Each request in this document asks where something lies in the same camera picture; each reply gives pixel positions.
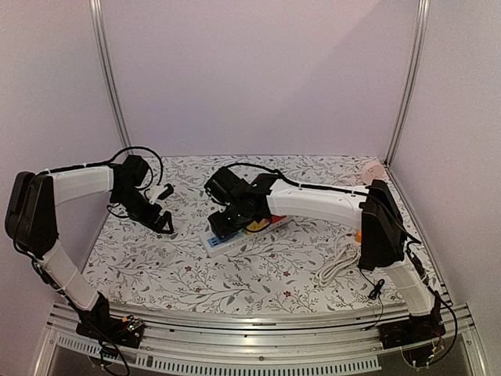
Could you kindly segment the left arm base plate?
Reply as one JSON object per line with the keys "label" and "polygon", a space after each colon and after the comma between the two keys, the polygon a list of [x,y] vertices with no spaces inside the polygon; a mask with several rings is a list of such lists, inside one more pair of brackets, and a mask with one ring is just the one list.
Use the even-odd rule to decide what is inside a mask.
{"label": "left arm base plate", "polygon": [[107,317],[103,320],[84,316],[80,318],[76,333],[87,338],[138,349],[144,329],[144,320],[134,318],[133,315],[123,318]]}

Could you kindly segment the yellow cube socket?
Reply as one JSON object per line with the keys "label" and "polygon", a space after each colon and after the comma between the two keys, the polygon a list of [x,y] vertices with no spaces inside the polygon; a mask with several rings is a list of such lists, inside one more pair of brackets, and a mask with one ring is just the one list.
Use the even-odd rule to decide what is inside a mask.
{"label": "yellow cube socket", "polygon": [[260,222],[252,222],[250,225],[248,225],[244,231],[245,233],[259,233],[263,230],[266,230],[270,225],[272,224],[272,221],[269,219],[262,219]]}

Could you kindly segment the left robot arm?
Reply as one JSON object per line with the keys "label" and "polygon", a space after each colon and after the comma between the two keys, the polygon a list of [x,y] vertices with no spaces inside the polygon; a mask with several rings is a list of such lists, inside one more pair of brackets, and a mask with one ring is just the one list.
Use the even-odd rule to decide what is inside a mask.
{"label": "left robot arm", "polygon": [[111,339],[117,328],[110,303],[81,274],[66,253],[59,235],[60,206],[106,193],[110,203],[121,206],[128,219],[154,233],[173,233],[172,217],[160,201],[174,192],[170,183],[143,187],[150,173],[140,156],[77,164],[42,172],[20,172],[13,184],[5,231],[17,252],[27,256],[41,279],[62,295],[86,327],[100,340]]}

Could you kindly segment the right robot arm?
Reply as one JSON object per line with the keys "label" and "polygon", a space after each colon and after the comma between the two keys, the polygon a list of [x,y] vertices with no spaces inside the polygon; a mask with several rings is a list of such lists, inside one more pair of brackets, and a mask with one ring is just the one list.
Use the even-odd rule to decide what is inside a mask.
{"label": "right robot arm", "polygon": [[405,229],[385,181],[375,179],[360,188],[325,186],[295,182],[278,170],[266,168],[247,182],[224,166],[209,178],[204,190],[224,208],[208,218],[220,240],[274,216],[339,222],[360,230],[359,268],[382,269],[407,305],[409,319],[396,331],[413,342],[445,333],[439,294],[429,286],[423,263],[410,249],[419,240]]}

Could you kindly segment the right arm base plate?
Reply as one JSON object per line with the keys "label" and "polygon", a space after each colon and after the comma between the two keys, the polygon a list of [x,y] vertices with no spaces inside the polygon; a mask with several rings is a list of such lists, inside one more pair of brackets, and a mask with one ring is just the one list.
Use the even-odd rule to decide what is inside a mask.
{"label": "right arm base plate", "polygon": [[393,349],[442,336],[445,326],[442,322],[408,319],[381,324],[378,333],[383,348]]}

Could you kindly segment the white multicolour power strip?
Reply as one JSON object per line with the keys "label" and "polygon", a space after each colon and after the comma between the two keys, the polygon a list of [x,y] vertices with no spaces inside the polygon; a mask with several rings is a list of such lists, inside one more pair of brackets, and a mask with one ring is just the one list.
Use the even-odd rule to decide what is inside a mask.
{"label": "white multicolour power strip", "polygon": [[293,218],[287,216],[286,219],[275,224],[271,224],[266,230],[259,233],[245,233],[244,229],[240,230],[234,237],[228,240],[219,240],[210,230],[200,234],[201,247],[206,251],[208,258],[214,258],[218,255],[230,252],[235,248],[241,248],[255,239],[263,237],[267,233],[277,230],[291,222]]}

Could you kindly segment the pink round power socket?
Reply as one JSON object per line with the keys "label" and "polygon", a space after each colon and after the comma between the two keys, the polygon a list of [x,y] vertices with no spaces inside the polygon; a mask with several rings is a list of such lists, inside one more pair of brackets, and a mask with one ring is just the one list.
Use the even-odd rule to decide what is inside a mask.
{"label": "pink round power socket", "polygon": [[379,161],[368,162],[361,169],[361,180],[366,185],[370,185],[374,179],[383,180],[386,177],[385,167]]}

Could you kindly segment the red cube socket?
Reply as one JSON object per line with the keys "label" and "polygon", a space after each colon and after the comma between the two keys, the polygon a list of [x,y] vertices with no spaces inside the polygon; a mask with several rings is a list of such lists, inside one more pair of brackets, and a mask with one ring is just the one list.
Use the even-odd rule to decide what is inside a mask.
{"label": "red cube socket", "polygon": [[278,215],[273,215],[272,218],[271,218],[271,224],[275,224],[275,223],[278,223],[280,221],[283,221],[284,219],[286,219],[287,216],[278,216]]}

